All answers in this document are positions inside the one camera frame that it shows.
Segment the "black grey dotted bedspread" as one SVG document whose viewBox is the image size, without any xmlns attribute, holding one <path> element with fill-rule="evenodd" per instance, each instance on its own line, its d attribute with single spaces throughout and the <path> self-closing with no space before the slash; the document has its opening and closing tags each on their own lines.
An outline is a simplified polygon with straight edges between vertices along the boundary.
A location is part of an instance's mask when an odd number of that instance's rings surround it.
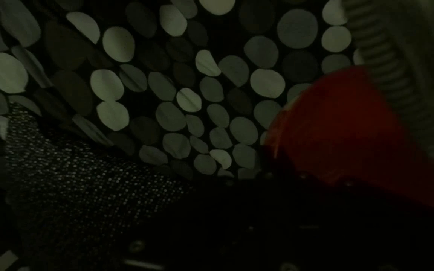
<svg viewBox="0 0 434 271">
<path fill-rule="evenodd" d="M 23 107 L 174 180 L 249 180 L 278 110 L 349 67 L 344 23 L 340 0 L 0 0 L 0 163 Z"/>
</svg>

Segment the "woven wicker basket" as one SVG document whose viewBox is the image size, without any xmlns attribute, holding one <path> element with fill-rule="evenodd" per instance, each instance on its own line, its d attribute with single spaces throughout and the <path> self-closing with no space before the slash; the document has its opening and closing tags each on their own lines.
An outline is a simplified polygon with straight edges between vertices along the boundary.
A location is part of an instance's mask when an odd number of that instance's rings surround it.
<svg viewBox="0 0 434 271">
<path fill-rule="evenodd" d="M 434 161 L 434 0 L 341 0 L 362 64 Z"/>
</svg>

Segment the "black sparkly fabric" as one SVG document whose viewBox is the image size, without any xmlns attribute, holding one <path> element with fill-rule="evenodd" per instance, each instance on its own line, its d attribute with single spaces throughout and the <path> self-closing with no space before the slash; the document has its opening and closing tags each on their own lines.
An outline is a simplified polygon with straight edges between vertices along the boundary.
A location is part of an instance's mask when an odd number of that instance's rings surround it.
<svg viewBox="0 0 434 271">
<path fill-rule="evenodd" d="M 121 271 L 118 241 L 188 195 L 158 169 L 99 149 L 13 107 L 7 198 L 31 271 Z"/>
</svg>

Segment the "red bowl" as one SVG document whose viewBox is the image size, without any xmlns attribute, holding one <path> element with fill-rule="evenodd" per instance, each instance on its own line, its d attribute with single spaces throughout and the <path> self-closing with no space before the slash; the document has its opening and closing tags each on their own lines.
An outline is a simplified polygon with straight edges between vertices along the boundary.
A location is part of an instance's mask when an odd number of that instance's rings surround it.
<svg viewBox="0 0 434 271">
<path fill-rule="evenodd" d="M 277 113 L 265 146 L 328 187 L 353 180 L 434 207 L 434 163 L 361 68 L 323 76 L 298 94 Z"/>
</svg>

